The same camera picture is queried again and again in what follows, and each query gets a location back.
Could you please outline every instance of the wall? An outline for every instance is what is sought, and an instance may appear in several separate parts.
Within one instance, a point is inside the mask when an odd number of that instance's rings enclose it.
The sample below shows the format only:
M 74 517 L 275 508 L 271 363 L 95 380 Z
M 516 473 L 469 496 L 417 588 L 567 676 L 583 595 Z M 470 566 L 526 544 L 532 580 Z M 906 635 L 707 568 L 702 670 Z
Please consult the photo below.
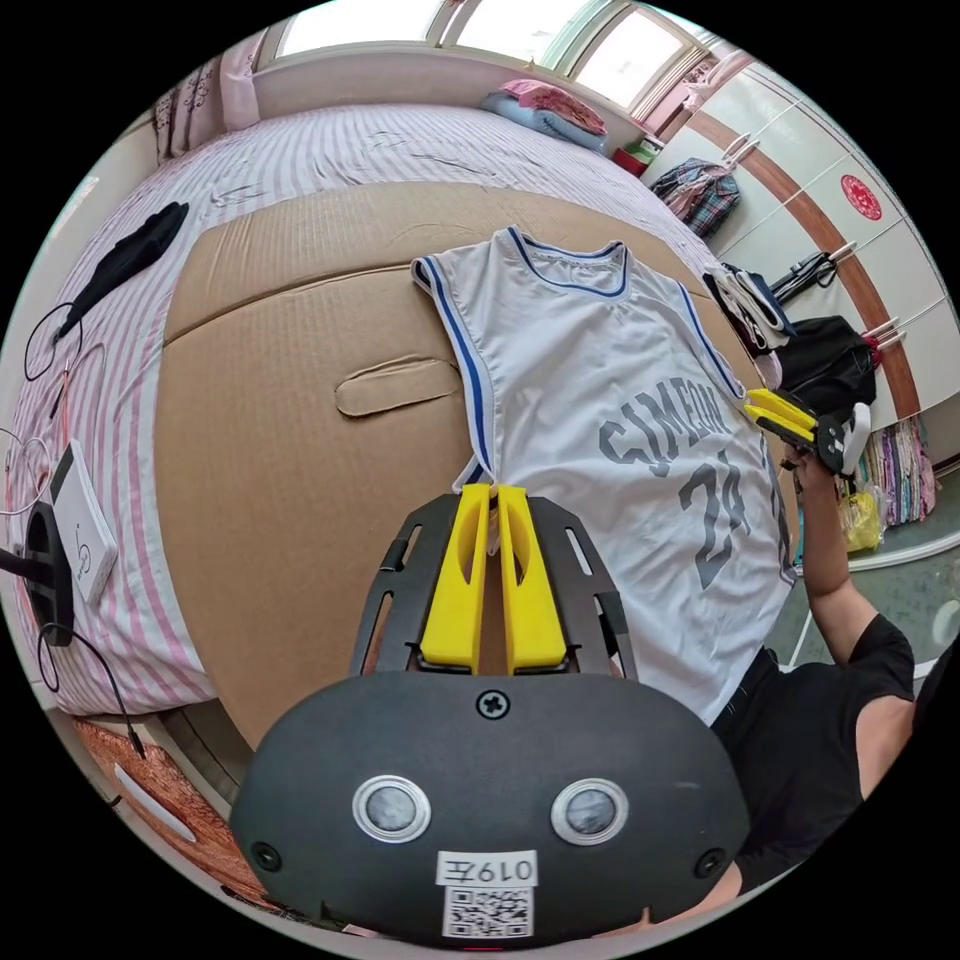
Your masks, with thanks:
M 0 425 L 13 423 L 23 386 L 23 353 L 36 322 L 53 306 L 94 234 L 120 204 L 157 169 L 157 139 L 149 117 L 141 117 L 97 161 L 79 184 L 63 212 L 50 228 L 17 299 L 0 348 Z M 7 438 L 0 440 L 6 451 Z M 0 525 L 0 544 L 6 545 L 6 524 Z M 0 574 L 0 601 L 15 640 L 19 621 L 14 611 L 14 579 Z M 28 678 L 41 684 L 33 653 L 16 644 Z
M 427 103 L 477 107 L 501 84 L 535 72 L 517 70 L 494 57 L 419 46 L 376 50 L 319 51 L 271 64 L 254 78 L 260 115 L 266 120 L 350 103 Z M 599 113 L 609 149 L 636 140 L 642 128 L 614 104 L 590 91 L 544 75 Z

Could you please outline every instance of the qr code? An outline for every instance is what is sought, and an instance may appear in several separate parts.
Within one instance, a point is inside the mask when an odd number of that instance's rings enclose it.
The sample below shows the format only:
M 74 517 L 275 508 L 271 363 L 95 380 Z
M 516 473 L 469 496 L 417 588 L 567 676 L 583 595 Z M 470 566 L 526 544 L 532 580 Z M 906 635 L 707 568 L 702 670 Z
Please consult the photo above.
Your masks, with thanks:
M 499 940 L 533 934 L 533 887 L 447 887 L 443 935 Z

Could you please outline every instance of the bed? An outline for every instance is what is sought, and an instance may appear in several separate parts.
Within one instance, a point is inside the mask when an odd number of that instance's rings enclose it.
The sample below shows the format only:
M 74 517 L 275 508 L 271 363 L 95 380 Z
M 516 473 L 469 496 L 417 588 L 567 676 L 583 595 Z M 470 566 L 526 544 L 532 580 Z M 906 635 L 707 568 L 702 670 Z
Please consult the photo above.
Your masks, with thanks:
M 189 204 L 187 220 L 162 260 L 84 319 L 84 359 L 67 407 L 67 429 L 86 452 L 120 557 L 99 607 L 81 606 L 76 627 L 111 664 L 130 713 L 183 707 L 218 695 L 174 593 L 153 463 L 164 325 L 191 248 L 210 228 L 284 200 L 407 181 L 507 187 L 567 200 L 654 235 L 697 276 L 717 264 L 647 188 L 609 160 L 479 110 L 325 109 L 263 122 L 164 165 L 98 231 L 59 293 L 69 300 L 98 260 L 149 214 L 172 201 Z M 58 365 L 62 360 L 58 356 Z M 50 421 L 49 411 L 60 386 L 58 365 L 24 385 L 14 423 L 18 434 L 42 436 L 57 453 L 62 427 Z M 9 500 L 29 500 L 35 482 L 35 475 L 15 462 Z M 20 525 L 8 523 L 8 542 L 17 539 Z M 37 625 L 25 595 L 19 597 L 19 628 L 33 637 Z M 88 651 L 73 644 L 54 656 L 60 684 L 56 699 L 64 711 L 117 712 L 108 677 Z M 52 677 L 45 653 L 41 666 Z

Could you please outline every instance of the red circular sticker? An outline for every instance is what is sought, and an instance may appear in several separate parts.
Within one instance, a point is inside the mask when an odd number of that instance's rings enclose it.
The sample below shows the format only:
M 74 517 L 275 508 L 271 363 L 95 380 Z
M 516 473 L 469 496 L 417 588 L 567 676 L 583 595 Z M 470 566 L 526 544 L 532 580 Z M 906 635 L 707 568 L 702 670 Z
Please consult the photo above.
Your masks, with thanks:
M 868 220 L 879 220 L 883 216 L 880 201 L 862 180 L 848 173 L 840 178 L 840 186 L 850 206 L 861 216 Z

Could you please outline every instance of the person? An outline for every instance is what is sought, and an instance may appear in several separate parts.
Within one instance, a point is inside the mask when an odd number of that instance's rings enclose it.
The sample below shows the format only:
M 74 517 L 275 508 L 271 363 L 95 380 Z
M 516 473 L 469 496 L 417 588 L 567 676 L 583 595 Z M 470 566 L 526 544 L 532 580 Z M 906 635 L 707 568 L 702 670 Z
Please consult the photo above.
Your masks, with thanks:
M 751 827 L 716 887 L 683 917 L 729 903 L 811 856 L 870 796 L 929 715 L 956 645 L 914 699 L 910 644 L 850 579 L 833 475 L 814 456 L 788 449 L 788 458 L 801 488 L 803 582 L 834 662 L 784 673 L 762 649 L 713 724 Z M 612 934 L 650 925 L 645 914 Z

